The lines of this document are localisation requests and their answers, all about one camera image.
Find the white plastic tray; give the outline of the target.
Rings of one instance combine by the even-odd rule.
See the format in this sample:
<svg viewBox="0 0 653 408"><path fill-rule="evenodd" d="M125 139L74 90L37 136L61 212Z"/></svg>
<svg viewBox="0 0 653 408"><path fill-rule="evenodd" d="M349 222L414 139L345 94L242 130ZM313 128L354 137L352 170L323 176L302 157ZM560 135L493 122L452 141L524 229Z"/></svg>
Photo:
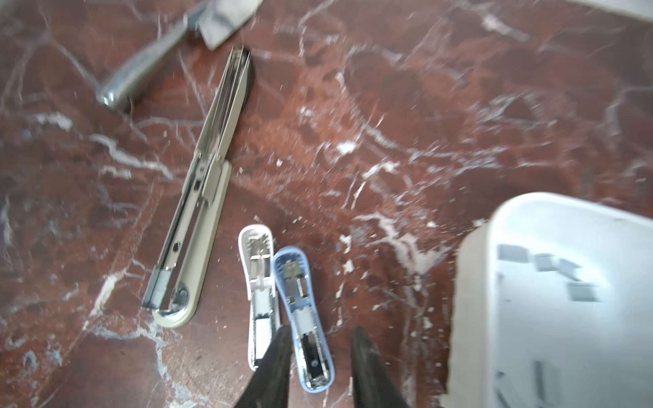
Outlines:
<svg viewBox="0 0 653 408"><path fill-rule="evenodd" d="M445 407L651 406L651 220L506 201L458 250L448 370Z"/></svg>

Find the blue staple box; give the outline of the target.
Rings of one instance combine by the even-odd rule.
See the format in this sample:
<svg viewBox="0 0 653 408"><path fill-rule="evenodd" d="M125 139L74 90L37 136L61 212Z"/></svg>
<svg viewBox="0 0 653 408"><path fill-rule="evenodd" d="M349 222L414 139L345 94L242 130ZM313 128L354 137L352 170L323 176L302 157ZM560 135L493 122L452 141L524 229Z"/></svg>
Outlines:
<svg viewBox="0 0 653 408"><path fill-rule="evenodd" d="M310 394L325 392L333 385L335 368L317 310L309 260L300 248L286 246L273 257L272 272L292 330L299 382Z"/></svg>

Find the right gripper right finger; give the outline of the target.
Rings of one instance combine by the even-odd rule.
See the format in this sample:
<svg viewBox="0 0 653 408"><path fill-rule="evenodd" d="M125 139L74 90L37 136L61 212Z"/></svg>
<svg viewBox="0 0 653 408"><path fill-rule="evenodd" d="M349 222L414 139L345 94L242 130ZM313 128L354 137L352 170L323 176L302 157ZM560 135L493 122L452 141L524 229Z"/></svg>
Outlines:
<svg viewBox="0 0 653 408"><path fill-rule="evenodd" d="M408 408L384 362L363 327L351 333L351 376L354 406Z"/></svg>

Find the metal garden trowel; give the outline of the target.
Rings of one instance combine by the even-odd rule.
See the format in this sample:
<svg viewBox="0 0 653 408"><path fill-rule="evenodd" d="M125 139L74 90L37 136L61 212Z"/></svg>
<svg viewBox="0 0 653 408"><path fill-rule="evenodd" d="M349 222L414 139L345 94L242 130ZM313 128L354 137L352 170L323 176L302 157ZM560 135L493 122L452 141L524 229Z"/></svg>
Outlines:
<svg viewBox="0 0 653 408"><path fill-rule="evenodd" d="M97 101L114 112L125 112L142 95L149 78L163 61L191 34L214 51L244 26L258 11L262 0L202 1L187 10L159 39L131 56L105 81Z"/></svg>

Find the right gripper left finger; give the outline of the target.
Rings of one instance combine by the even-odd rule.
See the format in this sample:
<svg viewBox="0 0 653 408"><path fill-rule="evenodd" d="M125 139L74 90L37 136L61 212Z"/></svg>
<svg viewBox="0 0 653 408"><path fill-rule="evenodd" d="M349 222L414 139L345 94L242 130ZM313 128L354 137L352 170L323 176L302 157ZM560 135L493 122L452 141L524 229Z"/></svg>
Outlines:
<svg viewBox="0 0 653 408"><path fill-rule="evenodd" d="M293 351L292 330L282 326L234 408L287 408Z"/></svg>

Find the small white cylinder piece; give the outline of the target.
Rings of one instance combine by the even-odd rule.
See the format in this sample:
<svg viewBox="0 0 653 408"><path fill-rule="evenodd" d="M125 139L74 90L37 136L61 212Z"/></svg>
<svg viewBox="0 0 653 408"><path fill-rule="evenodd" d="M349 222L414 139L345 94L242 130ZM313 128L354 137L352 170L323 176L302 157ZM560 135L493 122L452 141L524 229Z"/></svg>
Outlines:
<svg viewBox="0 0 653 408"><path fill-rule="evenodd" d="M238 236L238 249L250 303L248 365L256 371L281 325L272 273L275 251L271 230L263 224L244 227Z"/></svg>

